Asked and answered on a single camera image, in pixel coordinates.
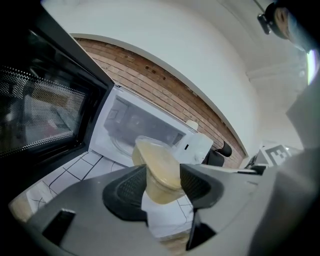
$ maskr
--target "white wall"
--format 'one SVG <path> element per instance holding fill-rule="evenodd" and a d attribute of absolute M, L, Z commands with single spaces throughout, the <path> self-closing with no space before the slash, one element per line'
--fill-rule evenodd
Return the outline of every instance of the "white wall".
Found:
<path fill-rule="evenodd" d="M 63 3 L 50 0 L 44 6 L 69 33 L 124 47 L 168 70 L 220 116 L 248 155 L 257 152 L 256 91 L 235 49 L 211 23 L 161 1 Z"/>
<path fill-rule="evenodd" d="M 285 112 L 268 112 L 263 115 L 261 137 L 265 141 L 276 142 L 303 150 L 304 147 L 294 126 Z"/>

